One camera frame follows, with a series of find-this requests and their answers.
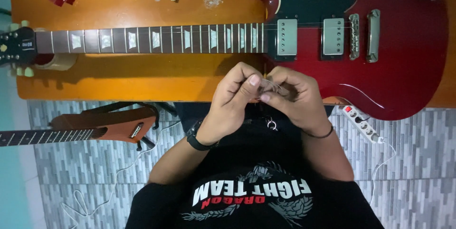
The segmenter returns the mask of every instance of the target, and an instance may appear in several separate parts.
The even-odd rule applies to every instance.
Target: blue wall
[[[0,0],[0,7],[11,10],[11,0]],[[10,22],[11,17],[0,15],[0,29]],[[0,68],[0,131],[14,130],[6,72]],[[0,149],[0,228],[32,228],[18,147]]]

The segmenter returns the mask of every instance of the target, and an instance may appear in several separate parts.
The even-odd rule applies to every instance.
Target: wristwatch
[[[220,141],[217,141],[215,144],[212,145],[203,145],[198,142],[196,136],[198,133],[198,129],[202,124],[202,120],[197,121],[185,134],[187,137],[187,142],[197,150],[211,150],[212,148],[218,146]]]

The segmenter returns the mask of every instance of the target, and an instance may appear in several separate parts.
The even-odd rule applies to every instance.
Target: electric guitar
[[[52,129],[0,131],[0,147],[34,145],[81,140],[118,140],[138,144],[156,120],[149,107],[133,110],[55,117]]]
[[[262,1],[266,22],[52,32],[22,27],[0,35],[0,65],[64,70],[78,53],[262,53],[271,65],[314,77],[323,98],[345,98],[381,120],[417,113],[439,85],[448,45],[445,0]]]

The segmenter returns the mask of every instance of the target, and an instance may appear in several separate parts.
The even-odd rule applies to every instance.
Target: wooden table
[[[48,0],[11,0],[13,21],[28,20],[34,28],[76,30],[217,23],[263,22],[259,0],[223,0],[207,9],[203,0],[76,0],[63,7]],[[447,0],[450,46],[445,74],[432,107],[456,106],[456,0]],[[25,99],[210,101],[214,90],[237,62],[260,71],[264,60],[254,54],[213,55],[79,55],[68,71],[35,71],[17,78]],[[341,104],[338,98],[325,103]]]

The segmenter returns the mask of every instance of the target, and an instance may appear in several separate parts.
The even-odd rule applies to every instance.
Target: power strip
[[[375,129],[369,125],[369,123],[360,117],[359,111],[353,106],[345,106],[343,113],[347,118],[355,125],[359,132],[373,144],[383,144],[385,139],[379,136]]]

